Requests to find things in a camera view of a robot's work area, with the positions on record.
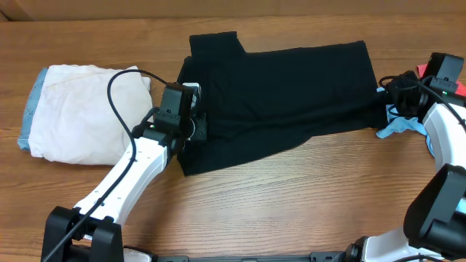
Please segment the folded towel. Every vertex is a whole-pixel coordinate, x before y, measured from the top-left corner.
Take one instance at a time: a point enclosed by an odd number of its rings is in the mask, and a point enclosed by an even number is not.
[[[71,164],[116,164],[130,143],[106,94],[119,71],[50,66],[28,139],[31,155]],[[139,73],[121,75],[112,85],[116,109],[130,129],[152,107],[149,86]]]

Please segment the black cloth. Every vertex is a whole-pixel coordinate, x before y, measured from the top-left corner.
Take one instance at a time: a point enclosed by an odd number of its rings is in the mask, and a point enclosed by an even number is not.
[[[185,175],[296,147],[314,135],[387,126],[366,44],[247,53],[236,32],[191,36],[178,83],[202,88],[208,141],[186,142]]]

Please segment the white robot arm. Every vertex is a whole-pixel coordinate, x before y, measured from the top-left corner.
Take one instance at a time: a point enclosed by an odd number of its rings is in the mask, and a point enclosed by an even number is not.
[[[95,210],[91,217],[103,220],[106,216],[114,219],[114,223],[124,225],[134,204],[152,181],[167,165],[167,146],[159,145],[158,141],[148,138],[136,138],[136,161],[118,186],[104,200],[103,204]],[[102,182],[83,200],[74,207],[84,215],[102,197],[103,193],[115,182],[131,158],[133,149],[128,146],[123,157],[111,169]]]
[[[451,105],[466,119],[466,108]],[[466,167],[466,132],[444,104],[435,103],[423,121],[433,146],[437,172],[445,165]],[[466,215],[466,198],[462,197],[456,211]],[[441,254],[425,248],[410,246],[403,227],[377,237],[369,237],[363,246],[362,261],[393,262],[415,255],[428,255],[443,260]]]

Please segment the black wire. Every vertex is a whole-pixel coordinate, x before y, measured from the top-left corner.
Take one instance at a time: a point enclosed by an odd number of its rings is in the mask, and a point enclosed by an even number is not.
[[[122,74],[126,74],[126,73],[142,73],[142,74],[146,74],[146,75],[149,75],[149,76],[152,76],[154,77],[155,79],[159,80],[160,82],[162,82],[163,84],[167,84],[167,82],[163,79],[161,79],[160,77],[154,75],[153,73],[149,73],[148,71],[144,71],[144,70],[140,70],[140,69],[128,69],[128,70],[123,70],[123,71],[120,71],[118,73],[116,73],[114,76],[111,77],[110,81],[108,82],[108,85],[107,85],[107,97],[108,97],[108,103],[110,104],[111,106],[111,110],[115,113],[115,116],[117,117],[118,121],[122,124],[123,128],[125,129],[125,132],[128,134],[128,136],[130,137],[130,141],[131,141],[131,147],[133,148],[133,153],[131,154],[131,159],[130,161],[128,162],[128,165],[126,166],[126,168],[123,170],[122,174],[115,180],[115,182],[113,184],[111,184],[111,186],[107,189],[107,191],[105,191],[105,193],[103,193],[103,195],[97,200],[97,202],[90,208],[89,211],[87,211],[87,213],[78,221],[78,223],[76,223],[76,225],[70,229],[70,231],[62,237],[62,239],[59,241],[59,243],[52,249],[52,251],[50,251],[50,253],[44,258],[43,262],[47,262],[49,259],[52,258],[52,256],[54,254],[56,254],[56,252],[68,241],[70,240],[73,235],[75,235],[75,233],[82,227],[82,225],[84,224],[84,222],[94,213],[95,210],[97,210],[97,208],[103,203],[103,201],[109,196],[109,194],[118,186],[118,184],[122,181],[122,179],[125,177],[126,173],[128,173],[128,171],[130,170],[131,166],[133,165],[134,161],[135,161],[135,158],[136,158],[136,142],[134,140],[134,137],[133,137],[133,134],[131,133],[130,129],[128,128],[128,126],[125,124],[125,121],[123,121],[123,118],[118,114],[118,111],[117,109],[115,108],[115,105],[114,105],[114,102],[113,100],[111,99],[111,84],[114,82],[115,78],[117,78],[118,76],[121,76]]]
[[[453,116],[455,118],[458,119],[459,121],[459,124],[463,127],[463,129],[465,130],[466,132],[466,123],[465,123],[465,120],[463,118],[461,118],[461,116],[450,106],[449,103],[447,103],[439,94],[437,94],[434,90],[430,89],[429,87],[425,86],[424,83],[433,78],[433,76],[427,76],[425,77],[423,80],[421,80],[421,82],[418,82],[418,81],[415,81],[413,79],[410,79],[408,77],[405,77],[405,76],[386,76],[386,77],[382,77],[379,81],[379,84],[382,86],[382,87],[385,87],[385,85],[383,85],[383,81],[385,80],[388,80],[388,79],[402,79],[402,80],[405,80],[405,81],[408,81],[408,82],[411,82],[412,84],[415,84],[416,86],[418,87],[421,87],[422,89],[424,89],[426,92],[428,92],[430,95],[432,95],[438,103],[442,103],[445,105],[445,107],[453,114]]]
[[[415,261],[415,260],[418,260],[418,259],[428,259],[428,260],[434,261],[434,262],[443,262],[441,259],[433,258],[433,257],[428,256],[428,255],[412,255],[412,256],[409,256],[409,257],[400,258],[400,259],[395,260],[393,262],[408,262],[408,261]]]
[[[157,109],[159,109],[159,108],[158,107],[151,108],[151,110],[149,110],[149,112],[147,112],[147,115],[141,120],[140,125],[145,124],[151,118],[151,116],[153,116],[155,114]]]
[[[388,113],[392,114],[393,116],[402,116],[400,115],[399,113],[395,113],[395,112],[392,112],[392,109],[395,108],[395,105],[392,105],[390,106],[387,110],[388,110]]]
[[[400,91],[412,90],[412,89],[416,89],[416,88],[419,88],[419,87],[418,86],[404,87],[404,88],[400,88]]]

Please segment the black cable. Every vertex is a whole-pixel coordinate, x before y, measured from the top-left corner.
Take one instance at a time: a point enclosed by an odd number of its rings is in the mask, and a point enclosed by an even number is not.
[[[383,81],[385,80],[388,80],[388,79],[402,79],[402,80],[405,80],[405,81],[408,81],[408,82],[411,82],[412,84],[415,84],[416,86],[418,87],[421,87],[422,89],[424,89],[426,92],[428,92],[430,95],[432,95],[438,103],[442,103],[445,105],[445,107],[453,114],[453,116],[458,119],[458,122],[459,124],[463,127],[463,129],[465,130],[466,132],[466,123],[465,123],[465,120],[463,118],[461,118],[461,116],[450,106],[449,103],[447,103],[439,94],[437,94],[437,92],[435,92],[434,90],[430,89],[429,87],[427,87],[426,85],[424,85],[424,83],[433,78],[433,76],[427,76],[425,78],[423,78],[423,80],[421,80],[421,82],[418,82],[418,81],[415,81],[413,79],[410,79],[408,77],[405,77],[405,76],[386,76],[386,77],[382,77],[379,81],[379,84],[382,86],[382,87],[385,87],[385,85],[383,85]]]
[[[404,87],[404,88],[400,88],[400,91],[413,90],[413,89],[416,89],[416,88],[419,88],[419,87],[418,86]]]
[[[390,106],[390,107],[387,109],[388,113],[392,114],[393,116],[402,116],[402,115],[400,115],[399,113],[392,112],[392,109],[394,109],[394,108],[395,108],[395,105]]]
[[[443,262],[441,259],[437,259],[437,258],[433,258],[431,256],[428,256],[428,255],[412,255],[412,256],[409,256],[409,257],[405,257],[405,258],[400,258],[398,260],[395,260],[393,262],[408,262],[408,261],[415,261],[415,260],[422,260],[422,259],[428,259],[430,261],[434,261],[434,262]]]
[[[52,249],[52,251],[50,251],[50,253],[44,258],[43,262],[47,262],[49,259],[52,258],[52,256],[54,254],[56,254],[56,252],[68,241],[70,240],[73,235],[75,235],[75,233],[82,227],[82,225],[84,224],[84,222],[94,213],[95,210],[97,210],[97,208],[103,203],[103,201],[109,196],[109,194],[118,186],[118,184],[123,180],[123,178],[125,177],[126,173],[128,173],[128,171],[130,170],[131,166],[133,165],[134,161],[135,161],[135,158],[136,158],[136,142],[134,140],[134,137],[133,137],[133,134],[131,133],[130,129],[128,128],[128,126],[125,124],[125,121],[123,121],[123,118],[118,114],[118,111],[117,109],[115,108],[115,105],[114,105],[114,102],[113,100],[111,99],[111,84],[114,82],[115,78],[117,78],[118,76],[121,76],[122,74],[126,74],[126,73],[142,73],[142,74],[146,74],[146,75],[149,75],[149,76],[152,76],[154,77],[155,79],[159,80],[160,82],[162,82],[163,84],[167,84],[167,82],[163,79],[161,79],[160,77],[154,75],[153,73],[149,73],[148,71],[144,71],[144,70],[140,70],[140,69],[128,69],[128,70],[123,70],[123,71],[120,71],[118,73],[116,73],[114,76],[111,77],[110,81],[108,82],[108,85],[107,85],[107,97],[108,97],[108,103],[110,104],[111,106],[111,110],[115,113],[115,116],[117,117],[118,121],[122,124],[123,128],[125,129],[125,132],[128,134],[128,136],[130,137],[130,141],[131,141],[131,147],[133,148],[133,153],[131,154],[131,159],[130,159],[130,162],[128,162],[128,165],[126,166],[126,168],[123,170],[122,174],[115,180],[115,182],[113,184],[111,184],[111,186],[107,189],[107,191],[105,191],[105,193],[103,193],[103,195],[97,200],[97,202],[90,208],[89,211],[87,211],[87,213],[78,221],[78,223],[76,223],[76,225],[70,229],[70,231],[62,237],[62,239],[59,241],[59,243]]]
[[[147,112],[147,115],[141,120],[141,123],[139,125],[144,125],[150,118],[155,114],[155,112],[159,109],[158,107],[153,107],[149,112]]]

